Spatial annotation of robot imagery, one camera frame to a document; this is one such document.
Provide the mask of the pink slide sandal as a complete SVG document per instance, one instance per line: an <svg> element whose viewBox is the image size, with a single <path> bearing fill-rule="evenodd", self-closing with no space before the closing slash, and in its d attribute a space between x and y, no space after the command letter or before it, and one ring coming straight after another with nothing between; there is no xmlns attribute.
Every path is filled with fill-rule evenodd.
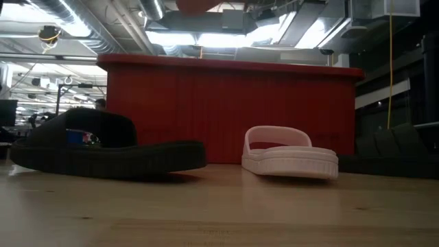
<svg viewBox="0 0 439 247"><path fill-rule="evenodd" d="M241 166L256 175L335 180L338 162L333 150L312 146L295 128L255 126L244 136Z"/></svg>

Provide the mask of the large silver ventilation duct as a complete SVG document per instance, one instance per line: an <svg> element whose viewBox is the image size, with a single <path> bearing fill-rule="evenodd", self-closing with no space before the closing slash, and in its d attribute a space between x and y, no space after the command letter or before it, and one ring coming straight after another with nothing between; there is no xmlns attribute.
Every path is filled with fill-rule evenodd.
<svg viewBox="0 0 439 247"><path fill-rule="evenodd" d="M125 49L81 0L26 0L50 16L66 33L95 54L123 54Z"/></svg>

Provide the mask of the black slide sandal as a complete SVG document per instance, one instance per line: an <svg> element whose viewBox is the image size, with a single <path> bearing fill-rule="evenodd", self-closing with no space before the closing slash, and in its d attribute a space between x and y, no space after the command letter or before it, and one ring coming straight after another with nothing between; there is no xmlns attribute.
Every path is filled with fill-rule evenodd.
<svg viewBox="0 0 439 247"><path fill-rule="evenodd" d="M439 180L439 121L404 123L358 138L356 154L338 158L341 172Z"/></svg>
<svg viewBox="0 0 439 247"><path fill-rule="evenodd" d="M10 148L11 160L28 169L90 178L125 179L206 166L199 141L139 145L127 117L73 108L43 123Z"/></svg>

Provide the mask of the red plastic bin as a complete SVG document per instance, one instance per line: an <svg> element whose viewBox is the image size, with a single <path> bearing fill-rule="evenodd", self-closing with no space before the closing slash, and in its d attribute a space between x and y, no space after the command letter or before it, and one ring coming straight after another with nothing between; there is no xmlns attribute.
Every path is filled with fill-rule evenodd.
<svg viewBox="0 0 439 247"><path fill-rule="evenodd" d="M141 145L203 142L210 163L238 164L254 126L305 132L338 154L355 148L355 68L104 54L107 110L131 119Z"/></svg>

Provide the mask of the black computer monitor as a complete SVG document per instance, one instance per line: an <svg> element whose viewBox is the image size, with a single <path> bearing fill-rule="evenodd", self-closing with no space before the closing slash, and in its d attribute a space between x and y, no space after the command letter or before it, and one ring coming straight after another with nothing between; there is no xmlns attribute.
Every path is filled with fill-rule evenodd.
<svg viewBox="0 0 439 247"><path fill-rule="evenodd" d="M0 99L0 127L15 126L17 106L15 99Z"/></svg>

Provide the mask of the small silver ventilation duct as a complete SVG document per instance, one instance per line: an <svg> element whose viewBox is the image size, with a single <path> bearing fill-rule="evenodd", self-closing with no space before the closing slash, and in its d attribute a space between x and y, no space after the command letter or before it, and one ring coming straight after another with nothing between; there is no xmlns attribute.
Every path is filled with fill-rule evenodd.
<svg viewBox="0 0 439 247"><path fill-rule="evenodd" d="M139 4L148 20L158 21L165 15L163 0L139 0Z"/></svg>

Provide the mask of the grey ceiling box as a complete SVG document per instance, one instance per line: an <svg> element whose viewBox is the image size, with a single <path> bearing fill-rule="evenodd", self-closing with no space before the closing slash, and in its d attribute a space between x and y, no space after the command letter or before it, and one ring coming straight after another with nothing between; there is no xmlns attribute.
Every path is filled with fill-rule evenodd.
<svg viewBox="0 0 439 247"><path fill-rule="evenodd" d="M223 10L222 31L239 34L244 30L244 13L242 10Z"/></svg>

